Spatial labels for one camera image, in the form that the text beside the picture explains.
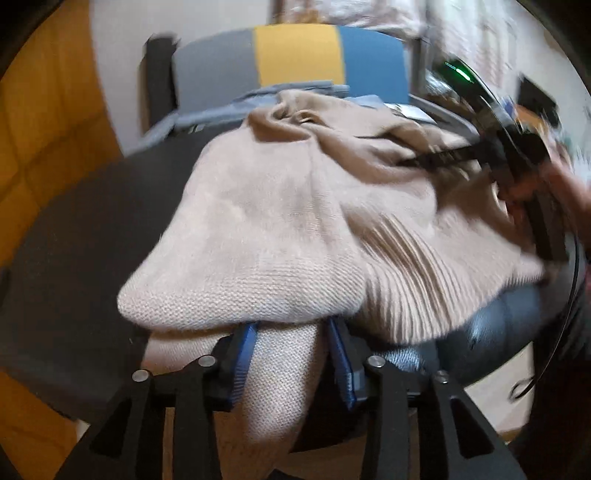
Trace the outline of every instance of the metal bolt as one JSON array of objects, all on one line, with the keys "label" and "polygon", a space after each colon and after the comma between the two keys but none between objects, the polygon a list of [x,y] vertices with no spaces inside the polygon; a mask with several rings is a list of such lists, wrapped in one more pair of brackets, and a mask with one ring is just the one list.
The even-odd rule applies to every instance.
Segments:
[{"label": "metal bolt", "polygon": [[213,367],[216,364],[217,360],[213,355],[203,355],[199,357],[197,363],[202,367]]},{"label": "metal bolt", "polygon": [[447,383],[449,382],[449,374],[445,370],[438,370],[433,378],[439,383]]},{"label": "metal bolt", "polygon": [[137,383],[145,382],[149,378],[150,378],[150,373],[147,370],[136,370],[131,375],[131,379]]},{"label": "metal bolt", "polygon": [[386,359],[383,356],[372,355],[368,357],[368,365],[375,368],[382,368],[386,364]]}]

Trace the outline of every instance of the green led light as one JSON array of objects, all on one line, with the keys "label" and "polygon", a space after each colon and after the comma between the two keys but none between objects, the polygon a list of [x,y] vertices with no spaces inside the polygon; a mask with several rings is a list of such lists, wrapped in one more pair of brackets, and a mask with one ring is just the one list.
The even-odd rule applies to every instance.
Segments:
[{"label": "green led light", "polygon": [[458,72],[460,75],[462,75],[466,80],[468,80],[468,82],[472,81],[472,79],[468,76],[468,74],[463,72],[462,70],[456,69],[456,72]]}]

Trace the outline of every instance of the blue gray cloth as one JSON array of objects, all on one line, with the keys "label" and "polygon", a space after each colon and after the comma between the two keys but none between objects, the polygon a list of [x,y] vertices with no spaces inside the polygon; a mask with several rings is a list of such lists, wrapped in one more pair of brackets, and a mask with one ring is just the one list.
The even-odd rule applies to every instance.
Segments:
[{"label": "blue gray cloth", "polygon": [[194,112],[183,112],[179,108],[154,125],[143,136],[134,151],[141,151],[153,147],[164,140],[173,130],[188,129],[195,125],[217,125],[243,120],[257,107],[276,105],[277,94],[282,90],[290,89],[306,90],[338,98],[345,98],[349,94],[348,85],[334,85],[330,80],[280,83],[277,85],[257,88],[248,93],[244,93],[223,106],[215,106]]},{"label": "blue gray cloth", "polygon": [[381,108],[385,104],[382,99],[377,95],[362,95],[359,97],[346,97],[345,100],[349,102],[357,103],[357,105],[366,106],[368,108]]},{"label": "blue gray cloth", "polygon": [[235,30],[203,38],[173,55],[179,113],[227,105],[260,87],[252,30]]}]

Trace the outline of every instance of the yellow stripe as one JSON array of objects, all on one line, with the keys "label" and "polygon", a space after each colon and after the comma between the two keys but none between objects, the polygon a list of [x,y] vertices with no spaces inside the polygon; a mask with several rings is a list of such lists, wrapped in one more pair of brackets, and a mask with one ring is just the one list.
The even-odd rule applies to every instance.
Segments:
[{"label": "yellow stripe", "polygon": [[254,30],[261,86],[332,80],[345,83],[338,30],[332,25],[268,25]]}]

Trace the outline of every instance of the dark blue fabric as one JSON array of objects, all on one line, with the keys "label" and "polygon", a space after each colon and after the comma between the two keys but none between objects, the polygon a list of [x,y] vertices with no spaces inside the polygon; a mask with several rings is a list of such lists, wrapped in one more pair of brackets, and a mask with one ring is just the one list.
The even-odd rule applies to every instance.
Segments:
[{"label": "dark blue fabric", "polygon": [[408,103],[402,42],[361,28],[337,27],[343,47],[345,83],[351,96],[378,95],[386,103]]}]

